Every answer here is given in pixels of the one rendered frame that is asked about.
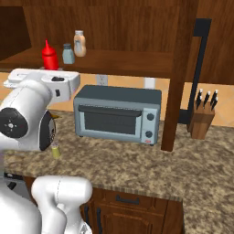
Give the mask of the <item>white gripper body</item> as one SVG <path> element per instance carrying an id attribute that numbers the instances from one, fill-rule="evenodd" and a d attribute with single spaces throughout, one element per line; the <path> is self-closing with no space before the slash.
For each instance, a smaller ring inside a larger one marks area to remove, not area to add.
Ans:
<path id="1" fill-rule="evenodd" d="M 7 80 L 4 82 L 4 86 L 7 88 L 15 88 L 18 83 L 20 83 L 22 80 L 25 80 L 27 76 L 32 72 L 48 75 L 51 80 L 53 77 L 64 78 L 65 81 L 69 83 L 71 88 L 79 86 L 78 72 L 47 69 L 13 69 L 9 73 Z"/>

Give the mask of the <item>red ketchup bottle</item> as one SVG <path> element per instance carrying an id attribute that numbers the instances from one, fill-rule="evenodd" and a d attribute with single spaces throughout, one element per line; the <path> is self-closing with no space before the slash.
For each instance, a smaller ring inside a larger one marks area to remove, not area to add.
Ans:
<path id="1" fill-rule="evenodd" d="M 59 68 L 57 52 L 48 42 L 46 42 L 45 47 L 42 49 L 42 58 L 45 69 L 57 70 Z"/>

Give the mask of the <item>grey shaker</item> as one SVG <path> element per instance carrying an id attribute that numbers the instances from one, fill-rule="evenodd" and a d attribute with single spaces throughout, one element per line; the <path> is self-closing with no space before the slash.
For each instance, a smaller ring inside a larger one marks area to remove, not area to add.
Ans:
<path id="1" fill-rule="evenodd" d="M 73 64 L 75 62 L 75 57 L 71 48 L 71 44 L 66 43 L 63 45 L 62 57 L 64 64 Z"/>

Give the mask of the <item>beige condiment bottle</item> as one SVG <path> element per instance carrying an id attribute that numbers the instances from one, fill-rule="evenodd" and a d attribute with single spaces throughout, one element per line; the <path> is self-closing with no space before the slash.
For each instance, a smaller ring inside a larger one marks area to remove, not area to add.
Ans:
<path id="1" fill-rule="evenodd" d="M 82 30 L 75 31 L 74 53 L 77 57 L 84 57 L 86 55 L 86 39 Z"/>

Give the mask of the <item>yellow condiment bottle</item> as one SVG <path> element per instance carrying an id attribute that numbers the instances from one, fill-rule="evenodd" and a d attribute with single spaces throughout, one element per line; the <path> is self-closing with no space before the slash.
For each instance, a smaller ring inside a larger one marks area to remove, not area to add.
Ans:
<path id="1" fill-rule="evenodd" d="M 59 145 L 58 144 L 52 144 L 51 145 L 51 152 L 54 158 L 60 158 L 61 157 L 61 152 L 59 150 Z"/>

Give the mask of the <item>open wooden cabinet door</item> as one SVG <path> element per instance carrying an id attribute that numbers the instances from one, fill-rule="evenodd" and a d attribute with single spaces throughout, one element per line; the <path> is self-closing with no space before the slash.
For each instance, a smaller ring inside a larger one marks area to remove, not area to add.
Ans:
<path id="1" fill-rule="evenodd" d="M 172 152 L 199 0 L 180 0 L 161 150 Z"/>

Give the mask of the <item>grey toaster oven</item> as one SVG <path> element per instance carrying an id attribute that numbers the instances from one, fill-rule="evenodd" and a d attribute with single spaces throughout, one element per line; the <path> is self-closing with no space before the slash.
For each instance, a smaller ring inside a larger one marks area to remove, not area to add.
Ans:
<path id="1" fill-rule="evenodd" d="M 73 100 L 76 135 L 154 145 L 160 90 L 85 85 Z"/>

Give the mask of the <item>grey dishwasher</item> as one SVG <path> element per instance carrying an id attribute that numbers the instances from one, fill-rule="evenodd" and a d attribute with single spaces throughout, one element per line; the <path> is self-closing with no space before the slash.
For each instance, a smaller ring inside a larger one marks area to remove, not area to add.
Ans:
<path id="1" fill-rule="evenodd" d="M 19 194 L 21 197 L 31 200 L 27 191 L 26 183 L 21 175 L 4 173 L 4 180 L 6 185 L 15 193 Z"/>

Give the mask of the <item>wooden cupboard door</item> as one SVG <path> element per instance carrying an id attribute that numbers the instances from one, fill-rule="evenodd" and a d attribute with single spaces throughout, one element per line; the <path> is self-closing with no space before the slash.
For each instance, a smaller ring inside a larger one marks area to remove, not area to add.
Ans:
<path id="1" fill-rule="evenodd" d="M 95 228 L 93 224 L 92 202 L 93 200 L 90 199 L 88 202 L 83 204 L 80 207 L 80 212 L 83 220 L 90 226 L 91 230 L 94 231 Z"/>
<path id="2" fill-rule="evenodd" d="M 101 208 L 102 234 L 162 234 L 164 216 L 152 212 L 108 205 Z"/>

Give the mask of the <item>wooden drawer front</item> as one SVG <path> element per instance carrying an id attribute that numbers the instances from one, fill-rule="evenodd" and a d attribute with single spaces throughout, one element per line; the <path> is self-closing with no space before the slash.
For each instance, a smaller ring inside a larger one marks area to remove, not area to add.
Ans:
<path id="1" fill-rule="evenodd" d="M 147 197 L 105 189 L 100 192 L 100 198 L 102 201 L 113 205 L 134 207 L 159 215 L 163 215 L 165 213 L 168 203 L 166 199 L 162 198 Z"/>

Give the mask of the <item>wooden knife block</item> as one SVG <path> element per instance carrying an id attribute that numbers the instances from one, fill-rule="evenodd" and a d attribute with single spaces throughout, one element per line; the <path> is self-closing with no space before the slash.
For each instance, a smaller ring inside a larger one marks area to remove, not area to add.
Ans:
<path id="1" fill-rule="evenodd" d="M 194 105 L 190 124 L 187 126 L 187 131 L 193 139 L 204 140 L 207 130 L 215 116 L 215 110 L 211 109 L 210 102 L 206 105 L 200 104 L 199 107 Z"/>

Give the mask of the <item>white wall outlet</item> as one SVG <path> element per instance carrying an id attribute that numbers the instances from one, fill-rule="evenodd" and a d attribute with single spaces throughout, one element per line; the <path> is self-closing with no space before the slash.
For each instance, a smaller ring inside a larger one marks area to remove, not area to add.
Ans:
<path id="1" fill-rule="evenodd" d="M 155 78 L 144 78 L 144 88 L 153 90 L 155 88 Z"/>
<path id="2" fill-rule="evenodd" d="M 108 85 L 108 76 L 107 75 L 96 75 L 96 81 L 98 85 L 107 86 Z"/>

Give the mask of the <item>open wooden wall cabinet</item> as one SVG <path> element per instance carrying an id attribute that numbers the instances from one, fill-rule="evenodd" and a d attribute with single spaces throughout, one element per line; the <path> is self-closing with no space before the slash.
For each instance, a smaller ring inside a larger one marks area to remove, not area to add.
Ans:
<path id="1" fill-rule="evenodd" d="M 87 54 L 66 70 L 169 78 L 181 0 L 0 0 L 0 70 L 39 68 L 79 29 Z"/>

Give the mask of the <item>black-handled knife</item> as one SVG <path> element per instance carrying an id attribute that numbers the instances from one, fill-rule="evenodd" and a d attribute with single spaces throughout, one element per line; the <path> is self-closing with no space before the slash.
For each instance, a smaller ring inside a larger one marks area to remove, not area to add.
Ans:
<path id="1" fill-rule="evenodd" d="M 211 111 L 214 110 L 217 103 L 218 103 L 218 90 L 215 90 L 210 102 Z"/>
<path id="2" fill-rule="evenodd" d="M 206 107 L 206 104 L 207 104 L 207 101 L 210 97 L 210 90 L 207 92 L 206 96 L 205 96 L 205 99 L 204 99 L 204 102 L 203 102 L 203 108 L 205 109 Z"/>
<path id="3" fill-rule="evenodd" d="M 199 92 L 197 94 L 197 100 L 196 100 L 196 106 L 197 106 L 197 109 L 201 103 L 201 100 L 202 100 L 202 92 L 203 92 L 203 89 L 199 89 Z"/>

